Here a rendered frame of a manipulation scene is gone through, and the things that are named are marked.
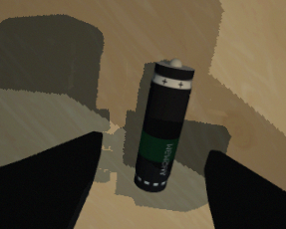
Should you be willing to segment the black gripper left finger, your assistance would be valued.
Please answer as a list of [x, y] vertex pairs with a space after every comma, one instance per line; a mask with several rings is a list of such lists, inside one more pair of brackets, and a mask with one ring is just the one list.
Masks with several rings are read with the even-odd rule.
[[102, 155], [91, 131], [0, 166], [0, 229], [74, 229]]

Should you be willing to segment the black cylindrical battery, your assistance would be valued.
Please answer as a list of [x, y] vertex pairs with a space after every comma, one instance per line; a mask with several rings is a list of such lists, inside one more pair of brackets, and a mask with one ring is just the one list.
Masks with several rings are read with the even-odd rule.
[[135, 163], [135, 186], [146, 192], [166, 188], [173, 166], [195, 69], [180, 59], [155, 62], [147, 92]]

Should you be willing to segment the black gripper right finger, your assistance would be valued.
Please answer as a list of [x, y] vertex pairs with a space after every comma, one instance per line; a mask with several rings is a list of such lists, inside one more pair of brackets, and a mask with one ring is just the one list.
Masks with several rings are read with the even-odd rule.
[[209, 152], [203, 175], [214, 229], [286, 229], [286, 190], [220, 150]]

